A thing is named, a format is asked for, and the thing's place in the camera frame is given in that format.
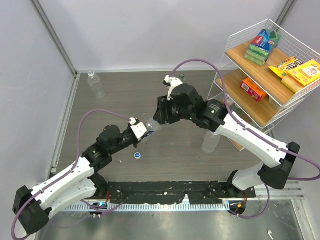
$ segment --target cable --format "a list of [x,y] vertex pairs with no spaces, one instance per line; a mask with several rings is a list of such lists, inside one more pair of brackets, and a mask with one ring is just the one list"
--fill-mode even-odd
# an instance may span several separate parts
[[268,198],[267,198],[267,201],[266,201],[266,205],[265,205],[265,208],[263,209],[262,212],[260,212],[258,215],[256,216],[243,216],[243,215],[238,215],[237,214],[237,211],[239,208],[237,208],[235,211],[229,211],[230,213],[232,213],[233,215],[235,216],[238,216],[239,218],[241,219],[256,219],[258,217],[261,217],[263,214],[265,214],[265,212],[267,211],[267,209],[269,208],[269,204],[270,204],[270,190],[268,188],[267,185],[265,185],[265,188],[266,188],[266,192],[268,193]]
[[[83,201],[83,200],[82,200],[81,202],[87,204],[90,208],[94,209],[94,208],[93,208],[93,205],[87,203],[86,201]],[[112,209],[105,210],[105,211],[100,211],[100,212],[102,213],[101,215],[106,216],[106,215],[109,215],[109,214],[113,213],[115,210],[117,210],[118,208],[120,208],[122,204],[124,204],[124,202],[121,202],[119,205],[115,206],[115,207],[112,208]],[[76,225],[82,223],[83,221],[85,221],[85,220],[87,220],[87,219],[89,219],[89,218],[92,218],[92,215],[86,216],[86,217],[84,217],[83,219],[77,221],[76,223],[74,223],[74,224],[72,224],[72,225],[70,225],[70,226],[55,226],[55,225],[54,225],[54,227],[55,227],[55,228],[58,228],[58,229],[71,229],[71,228],[75,227]]]
[[75,162],[74,162],[74,165],[72,166],[72,168],[66,172],[64,175],[62,175],[61,177],[59,177],[58,179],[56,179],[55,181],[53,181],[52,183],[48,184],[47,186],[45,186],[42,190],[38,191],[36,194],[34,194],[32,197],[30,197],[26,202],[25,204],[20,208],[20,210],[17,212],[17,214],[15,215],[15,218],[13,220],[13,223],[12,223],[12,227],[11,227],[11,236],[12,236],[12,239],[14,240],[25,240],[29,237],[29,235],[27,236],[24,236],[22,238],[17,238],[16,234],[15,234],[15,228],[16,228],[16,224],[17,224],[17,221],[21,215],[21,213],[23,212],[23,210],[25,210],[25,208],[37,197],[39,196],[41,193],[43,193],[45,190],[47,190],[48,188],[50,188],[51,186],[53,186],[54,184],[58,183],[60,180],[64,179],[66,176],[68,176],[76,167],[77,167],[77,164],[79,162],[79,157],[80,157],[80,133],[81,133],[81,127],[85,121],[85,119],[92,113],[97,113],[97,112],[100,112],[100,113],[108,113],[108,114],[112,114],[112,115],[115,115],[119,118],[122,118],[126,121],[129,121],[130,119],[126,116],[123,116],[121,114],[118,114],[118,113],[115,113],[113,111],[108,111],[108,110],[104,110],[104,109],[93,109],[89,112],[87,112],[81,119],[80,123],[79,123],[79,127],[78,127],[78,131],[77,131],[77,153],[76,153],[76,159],[75,159]]
[[[115,206],[114,208],[110,209],[109,211],[106,211],[106,212],[104,211],[103,214],[101,214],[101,215],[107,216],[107,215],[111,214],[111,213],[114,212],[116,209],[118,209],[123,203],[124,203],[124,202],[120,203],[119,205]],[[90,219],[90,218],[92,218],[92,217],[93,217],[92,215],[86,216],[86,217],[80,219],[79,221],[77,221],[76,223],[74,223],[74,224],[72,224],[72,225],[70,225],[70,226],[57,226],[57,225],[54,225],[54,224],[52,223],[52,221],[50,221],[50,222],[48,223],[48,225],[46,226],[44,232],[42,233],[41,240],[44,239],[44,237],[46,236],[47,231],[48,231],[48,229],[49,229],[50,226],[53,226],[54,228],[57,228],[57,229],[71,229],[71,228],[79,225],[80,223],[82,223],[82,222],[84,222],[85,220]]]
[[[203,60],[203,59],[198,59],[198,58],[194,58],[194,59],[189,59],[186,61],[183,61],[182,63],[180,63],[178,66],[175,67],[175,69],[170,73],[169,76],[172,76],[175,74],[175,72],[184,64],[190,63],[190,62],[202,62],[205,64],[208,64],[209,66],[213,67],[216,72],[219,74],[220,79],[222,81],[222,89],[223,89],[223,97],[224,97],[224,104],[226,106],[226,109],[229,113],[229,115],[232,117],[232,119],[241,127],[245,128],[245,125],[239,121],[232,113],[230,106],[228,104],[228,96],[227,96],[227,90],[226,90],[226,82],[225,82],[225,78],[222,74],[222,72],[215,66],[213,65],[211,62],[207,61],[207,60]],[[320,179],[320,165],[318,163],[316,163],[315,161],[309,159],[308,157],[299,155],[295,152],[289,151],[287,149],[284,148],[279,148],[279,146],[277,146],[276,144],[270,142],[269,140],[265,139],[264,137],[260,136],[259,134],[257,134],[256,132],[254,132],[252,129],[247,128],[246,129],[248,132],[252,133],[254,136],[256,136],[258,139],[264,141],[265,143],[269,144],[270,146],[272,146],[275,149],[278,149],[284,153],[290,154],[292,156],[295,156],[296,158],[302,159],[308,163],[310,163],[311,165],[315,166],[318,170],[319,170],[319,175],[315,176],[315,177],[307,177],[307,178],[300,178],[300,177],[289,177],[288,180],[295,180],[295,181],[314,181],[314,180],[318,180]]]
[[115,210],[117,210],[118,208],[120,208],[121,205],[124,204],[125,201],[121,202],[119,205],[117,205],[114,208],[109,209],[109,210],[100,210],[100,209],[107,209],[107,207],[105,207],[105,206],[104,207],[102,207],[102,206],[96,207],[96,206],[91,205],[90,203],[86,202],[85,200],[81,200],[81,202],[86,204],[87,206],[89,206],[90,208],[92,208],[93,210],[95,210],[98,213],[107,214],[107,213],[112,213]]

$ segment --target bottle cap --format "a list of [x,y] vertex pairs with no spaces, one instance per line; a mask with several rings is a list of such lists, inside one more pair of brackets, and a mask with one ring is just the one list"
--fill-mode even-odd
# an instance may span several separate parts
[[141,158],[140,152],[136,152],[136,153],[134,154],[134,158],[137,159],[137,160],[139,160],[139,159]]
[[88,75],[89,75],[90,77],[93,77],[93,75],[95,75],[95,72],[90,69],[90,70],[88,71]]

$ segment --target shelf board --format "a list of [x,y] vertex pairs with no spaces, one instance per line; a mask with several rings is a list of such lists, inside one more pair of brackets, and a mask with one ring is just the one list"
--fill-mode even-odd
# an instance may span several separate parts
[[[269,103],[268,97],[262,99],[260,102],[256,102],[252,96],[245,92],[240,87],[241,82],[245,78],[247,78],[247,76],[241,69],[237,69],[225,75],[226,92],[230,98],[259,125],[259,127],[263,128],[267,122],[277,114],[278,110]],[[220,78],[216,80],[216,84],[222,89]]]
[[294,93],[283,85],[281,83],[281,78],[268,67],[278,65],[290,56],[287,56],[276,48],[270,55],[268,61],[263,66],[259,66],[253,61],[245,58],[250,43],[251,40],[231,48],[225,52],[225,55],[260,85],[260,87],[262,87],[276,102],[281,106],[285,105],[294,96]]
[[241,152],[243,149],[245,149],[243,146],[241,146],[239,143],[237,143],[236,141],[232,140],[229,138],[229,140],[232,142],[232,144],[235,146],[236,149],[239,150],[239,152]]

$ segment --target sponge package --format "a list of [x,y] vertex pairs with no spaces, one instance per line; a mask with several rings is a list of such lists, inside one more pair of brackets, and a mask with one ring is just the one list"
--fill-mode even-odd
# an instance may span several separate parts
[[256,64],[263,65],[278,46],[281,35],[270,29],[262,29],[250,43],[245,57]]

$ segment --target plastic bottle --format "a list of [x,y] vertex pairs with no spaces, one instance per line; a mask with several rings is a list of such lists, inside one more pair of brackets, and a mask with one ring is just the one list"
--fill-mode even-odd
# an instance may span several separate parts
[[231,106],[231,110],[235,112],[240,118],[243,118],[245,116],[245,112],[242,111],[240,106],[238,106],[236,103]]
[[157,121],[155,121],[153,118],[150,118],[147,122],[146,122],[146,128],[149,130],[149,133],[144,137],[144,142],[146,144],[148,144],[149,140],[150,140],[150,135],[153,134],[156,131],[161,130],[162,126],[160,125],[160,123],[158,123]]
[[106,96],[100,77],[93,70],[88,71],[88,83],[97,99],[103,99]]
[[206,154],[212,154],[220,141],[220,135],[216,132],[208,131],[204,137],[202,151]]
[[180,79],[181,82],[183,82],[184,84],[187,83],[187,81],[186,81],[186,79],[185,79],[185,75],[184,75],[183,73],[181,73],[181,74],[179,75],[179,79]]

